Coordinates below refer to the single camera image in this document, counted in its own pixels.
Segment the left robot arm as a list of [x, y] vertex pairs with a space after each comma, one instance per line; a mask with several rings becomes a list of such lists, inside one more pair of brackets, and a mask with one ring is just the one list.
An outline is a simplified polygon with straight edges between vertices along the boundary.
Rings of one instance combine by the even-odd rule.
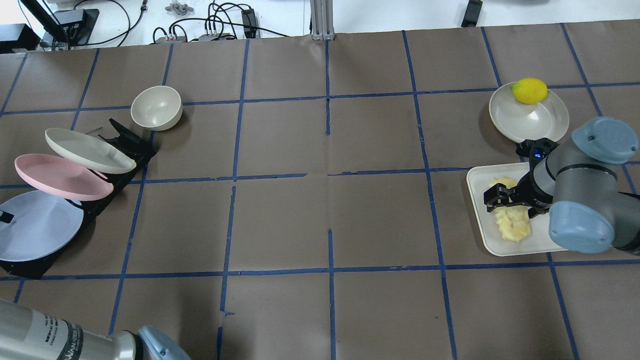
[[3, 360], [189, 360], [174, 340], [146, 325], [103, 336], [77, 323], [1, 301]]

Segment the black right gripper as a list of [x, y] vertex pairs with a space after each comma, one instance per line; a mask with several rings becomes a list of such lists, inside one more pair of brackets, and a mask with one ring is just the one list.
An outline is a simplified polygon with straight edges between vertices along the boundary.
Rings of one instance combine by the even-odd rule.
[[516, 145], [515, 153], [519, 157], [528, 157], [529, 171], [515, 187], [507, 187], [503, 183], [490, 186], [483, 193], [483, 203], [488, 213], [502, 207], [529, 207], [529, 218], [547, 214], [553, 203], [553, 196], [543, 190], [534, 177], [538, 164], [542, 163], [559, 144], [548, 137], [537, 140], [526, 139]]

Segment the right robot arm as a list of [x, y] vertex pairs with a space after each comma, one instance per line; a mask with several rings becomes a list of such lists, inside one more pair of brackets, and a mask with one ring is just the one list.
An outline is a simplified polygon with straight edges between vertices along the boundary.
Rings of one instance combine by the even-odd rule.
[[558, 246], [586, 254], [609, 248], [639, 255], [639, 196], [618, 191], [618, 167], [635, 155], [639, 139], [630, 125], [596, 117], [559, 144], [547, 137], [516, 147], [529, 170], [517, 184], [483, 193], [489, 213], [525, 206], [528, 218], [549, 214], [548, 234]]

